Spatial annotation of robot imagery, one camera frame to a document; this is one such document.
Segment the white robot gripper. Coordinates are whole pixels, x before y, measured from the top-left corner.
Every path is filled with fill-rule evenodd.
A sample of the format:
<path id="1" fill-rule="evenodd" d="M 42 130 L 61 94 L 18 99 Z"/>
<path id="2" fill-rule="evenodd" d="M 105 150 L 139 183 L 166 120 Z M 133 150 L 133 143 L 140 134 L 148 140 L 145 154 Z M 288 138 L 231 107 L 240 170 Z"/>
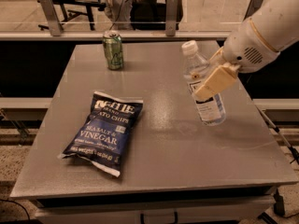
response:
<path id="1" fill-rule="evenodd" d="M 258 32 L 252 18 L 245 19 L 227 37 L 223 48 L 219 48 L 209 59 L 211 64 L 221 65 L 213 70 L 192 96 L 198 101 L 205 101 L 231 87 L 237 80 L 238 70 L 254 73 L 273 62 L 279 54 Z"/>

